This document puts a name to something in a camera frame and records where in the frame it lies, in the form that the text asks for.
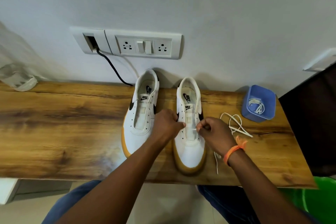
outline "blue plastic box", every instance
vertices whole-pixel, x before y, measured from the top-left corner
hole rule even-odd
[[[258,104],[251,104],[249,106],[249,99],[260,98],[265,106],[265,111],[262,114],[255,113],[254,111],[258,108]],[[252,85],[249,91],[246,93],[243,101],[243,106],[241,108],[241,114],[255,122],[263,122],[265,120],[271,120],[275,116],[275,103],[276,97],[273,91],[263,88],[258,85]]]

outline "wooden tabletop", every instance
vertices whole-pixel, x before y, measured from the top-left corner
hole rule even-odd
[[[126,158],[121,126],[134,88],[39,82],[27,92],[0,84],[0,177],[103,179]],[[244,94],[201,90],[204,116],[240,114]],[[157,110],[176,109],[176,89],[160,89]],[[242,117],[246,153],[279,187],[316,188],[313,176],[277,100],[275,118],[255,123]],[[223,162],[219,174],[207,149],[202,172],[185,176],[174,165],[169,143],[146,181],[154,183],[239,185]]]

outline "green plastic object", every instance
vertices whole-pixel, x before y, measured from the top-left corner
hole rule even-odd
[[[336,223],[336,180],[314,177],[318,189],[284,189],[280,191],[293,204],[309,212],[322,224]]]

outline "white shoe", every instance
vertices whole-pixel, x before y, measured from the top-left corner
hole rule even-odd
[[[193,174],[203,166],[206,150],[204,138],[196,131],[196,125],[203,120],[201,93],[193,78],[186,77],[177,88],[178,121],[185,122],[173,141],[174,159],[178,169]]]
[[[138,78],[121,133],[121,145],[128,158],[150,136],[156,112],[159,79],[153,69]]]

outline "jeans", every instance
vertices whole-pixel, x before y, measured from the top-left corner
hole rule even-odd
[[[42,224],[55,223],[100,182],[98,180],[87,182],[61,197],[50,209]],[[260,223],[243,188],[198,185],[198,190],[229,224]]]

